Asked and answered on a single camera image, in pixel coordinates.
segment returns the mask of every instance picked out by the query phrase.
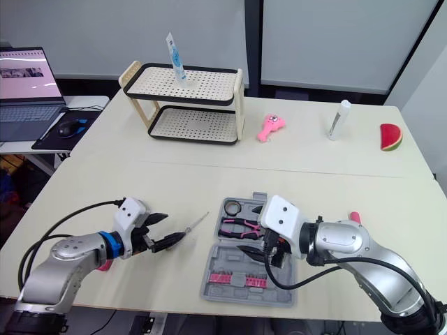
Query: toy watermelon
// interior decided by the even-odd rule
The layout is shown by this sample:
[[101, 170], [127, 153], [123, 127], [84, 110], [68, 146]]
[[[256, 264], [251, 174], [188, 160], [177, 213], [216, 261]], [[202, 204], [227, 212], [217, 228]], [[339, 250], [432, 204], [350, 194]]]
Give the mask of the toy watermelon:
[[382, 150], [392, 151], [402, 142], [402, 131], [395, 124], [381, 124], [380, 131], [382, 137]]

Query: glue stick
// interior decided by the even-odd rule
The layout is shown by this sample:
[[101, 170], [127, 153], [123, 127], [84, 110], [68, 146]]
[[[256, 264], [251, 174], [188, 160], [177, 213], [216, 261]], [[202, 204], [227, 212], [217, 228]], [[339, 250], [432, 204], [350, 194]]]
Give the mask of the glue stick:
[[346, 118], [348, 117], [349, 111], [351, 110], [351, 103], [347, 100], [343, 100], [340, 103], [337, 114], [335, 115], [332, 127], [329, 130], [329, 140], [336, 141], [342, 134], [342, 129]]

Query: robotic arm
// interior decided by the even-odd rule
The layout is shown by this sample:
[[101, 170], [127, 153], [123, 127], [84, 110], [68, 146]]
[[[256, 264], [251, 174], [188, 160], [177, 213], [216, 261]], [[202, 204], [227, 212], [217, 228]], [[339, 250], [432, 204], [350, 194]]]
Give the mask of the robotic arm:
[[126, 198], [114, 219], [113, 232], [69, 237], [57, 242], [48, 259], [27, 279], [6, 326], [7, 334], [59, 334], [65, 332], [65, 314], [71, 309], [84, 277], [107, 260], [173, 246], [185, 232], [176, 232], [160, 241], [151, 240], [148, 225], [166, 214], [151, 214], [139, 200]]
[[261, 225], [266, 228], [263, 251], [269, 257], [281, 237], [290, 244], [293, 256], [306, 257], [310, 265], [339, 264], [351, 272], [392, 332], [447, 334], [446, 306], [428, 294], [402, 257], [377, 244], [361, 224], [351, 220], [326, 223], [322, 218], [308, 223], [297, 207], [275, 195], [261, 212]]

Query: white table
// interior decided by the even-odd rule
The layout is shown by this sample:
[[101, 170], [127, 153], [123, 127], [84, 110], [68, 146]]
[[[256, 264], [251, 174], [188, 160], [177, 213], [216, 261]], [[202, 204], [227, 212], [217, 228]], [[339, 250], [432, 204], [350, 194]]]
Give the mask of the white table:
[[[81, 108], [89, 106], [106, 107], [109, 102], [109, 98], [107, 96], [64, 96], [64, 100], [68, 108]], [[55, 125], [63, 115], [64, 113], [61, 113], [48, 129], [53, 127], [53, 125]], [[34, 143], [35, 141], [0, 142], [0, 154], [23, 155], [46, 174], [52, 175], [54, 173], [54, 168], [48, 164], [47, 161], [39, 156], [36, 156], [36, 154], [62, 154], [70, 152], [70, 150], [60, 149], [32, 149], [31, 147]]]
[[[427, 289], [437, 299], [447, 300], [447, 269], [427, 261], [433, 255], [440, 260], [447, 256], [447, 199], [397, 109], [353, 108], [346, 136], [330, 142], [325, 129], [336, 104], [246, 98], [243, 141], [220, 147], [150, 138], [119, 92], [2, 248], [0, 295], [18, 295], [16, 273], [23, 251], [62, 216], [94, 202], [133, 196], [170, 215], [151, 227], [153, 239], [184, 229], [206, 211], [210, 215], [171, 251], [142, 253], [116, 260], [107, 273], [94, 271], [83, 282], [76, 304], [174, 313], [379, 320], [375, 305], [345, 271], [300, 289], [293, 308], [200, 298], [206, 259], [217, 242], [214, 228], [222, 200], [250, 198], [253, 191], [263, 191], [291, 200], [310, 218], [323, 215], [335, 221], [359, 211], [373, 238], [406, 258]], [[261, 144], [254, 136], [268, 112], [277, 112], [288, 125], [272, 134], [272, 141]], [[404, 141], [398, 150], [380, 151], [382, 122], [402, 127]], [[57, 232], [110, 231], [115, 210], [113, 206], [94, 209]], [[50, 245], [39, 253], [36, 264], [46, 258]], [[318, 271], [321, 268], [300, 261], [298, 278]]]
[[[0, 295], [18, 295], [17, 266], [25, 248], [62, 216], [94, 202], [133, 196], [144, 200], [152, 210], [169, 214], [169, 218], [151, 226], [153, 239], [183, 230], [206, 211], [210, 214], [173, 250], [118, 259], [108, 272], [88, 275], [76, 304], [172, 313], [378, 321], [379, 311], [347, 271], [337, 271], [299, 289], [298, 302], [292, 308], [201, 299], [205, 263], [217, 242], [214, 228], [221, 201], [228, 196], [250, 198], [252, 191], [265, 191], [291, 200], [310, 218], [322, 215], [327, 221], [335, 221], [346, 218], [350, 211], [359, 211], [373, 238], [406, 258], [430, 293], [447, 300], [447, 269], [441, 261], [447, 256], [447, 199], [434, 180], [116, 158], [99, 154], [72, 157], [62, 163], [0, 252]], [[64, 223], [57, 232], [83, 235], [110, 231], [116, 209], [93, 209]], [[47, 257], [51, 244], [38, 254], [36, 264]], [[429, 261], [433, 255], [440, 261]], [[297, 262], [299, 279], [322, 270], [304, 260]]]
[[[143, 102], [150, 114], [152, 106]], [[396, 107], [353, 105], [343, 136], [336, 142], [326, 137], [337, 112], [336, 103], [245, 98], [244, 108], [244, 139], [235, 145], [158, 140], [148, 136], [136, 111], [119, 91], [71, 156], [119, 153], [120, 157], [138, 156], [159, 163], [433, 179]], [[287, 125], [271, 134], [269, 142], [260, 143], [256, 134], [269, 113], [277, 113]], [[395, 151], [380, 150], [382, 123], [397, 124], [404, 133]]]

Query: laptop screen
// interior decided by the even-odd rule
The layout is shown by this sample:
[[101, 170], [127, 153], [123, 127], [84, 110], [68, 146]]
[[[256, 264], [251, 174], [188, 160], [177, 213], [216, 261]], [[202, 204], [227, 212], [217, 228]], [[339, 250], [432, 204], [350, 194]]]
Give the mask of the laptop screen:
[[0, 99], [61, 97], [41, 48], [0, 51]]

